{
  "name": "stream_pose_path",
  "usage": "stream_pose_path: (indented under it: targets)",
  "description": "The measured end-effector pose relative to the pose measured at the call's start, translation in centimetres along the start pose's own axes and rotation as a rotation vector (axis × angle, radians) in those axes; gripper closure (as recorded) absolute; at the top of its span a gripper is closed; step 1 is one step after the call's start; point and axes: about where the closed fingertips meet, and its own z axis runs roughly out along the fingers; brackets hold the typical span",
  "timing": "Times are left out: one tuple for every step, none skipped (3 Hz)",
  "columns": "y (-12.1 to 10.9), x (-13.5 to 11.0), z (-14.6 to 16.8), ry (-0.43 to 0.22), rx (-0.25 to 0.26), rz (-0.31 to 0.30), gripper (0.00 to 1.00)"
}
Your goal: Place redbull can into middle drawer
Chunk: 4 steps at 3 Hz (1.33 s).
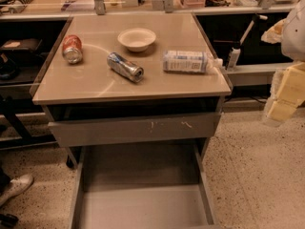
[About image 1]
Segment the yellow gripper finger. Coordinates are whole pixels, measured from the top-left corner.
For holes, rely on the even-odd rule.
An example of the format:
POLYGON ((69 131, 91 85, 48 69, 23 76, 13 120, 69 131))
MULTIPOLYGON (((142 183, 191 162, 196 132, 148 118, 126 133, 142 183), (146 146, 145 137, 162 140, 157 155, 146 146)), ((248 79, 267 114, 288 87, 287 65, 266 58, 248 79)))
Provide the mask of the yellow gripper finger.
POLYGON ((277 70, 270 93, 262 121, 268 126, 278 127, 305 102, 305 63, 297 62, 285 70, 277 70))

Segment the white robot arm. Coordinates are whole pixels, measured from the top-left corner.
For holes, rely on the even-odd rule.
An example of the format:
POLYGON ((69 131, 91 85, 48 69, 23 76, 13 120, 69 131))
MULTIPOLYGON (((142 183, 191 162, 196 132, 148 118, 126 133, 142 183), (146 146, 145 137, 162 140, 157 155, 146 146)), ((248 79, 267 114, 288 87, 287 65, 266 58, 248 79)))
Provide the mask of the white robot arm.
POLYGON ((292 66, 275 71, 264 108, 263 122, 277 127, 305 102, 305 0, 300 0, 285 19, 265 31, 261 40, 280 42, 282 54, 293 60, 292 66))

